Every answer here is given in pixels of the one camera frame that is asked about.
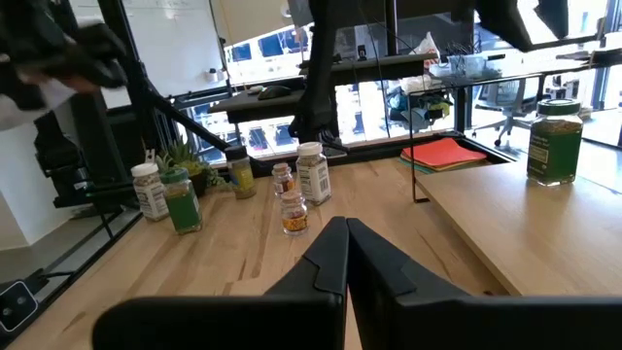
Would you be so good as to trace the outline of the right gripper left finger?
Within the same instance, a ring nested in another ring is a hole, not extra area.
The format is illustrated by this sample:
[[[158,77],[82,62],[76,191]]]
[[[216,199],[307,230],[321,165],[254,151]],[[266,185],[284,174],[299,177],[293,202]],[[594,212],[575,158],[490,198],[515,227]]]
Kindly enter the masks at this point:
[[[95,349],[341,349],[349,233],[332,218],[261,296],[140,297],[96,321]]]

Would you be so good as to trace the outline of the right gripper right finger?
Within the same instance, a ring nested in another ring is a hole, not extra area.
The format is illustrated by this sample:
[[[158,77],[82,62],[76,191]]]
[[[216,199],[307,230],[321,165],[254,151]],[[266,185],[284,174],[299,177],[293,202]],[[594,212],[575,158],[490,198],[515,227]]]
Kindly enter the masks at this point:
[[[358,219],[348,285],[365,349],[621,349],[618,297],[476,297]]]

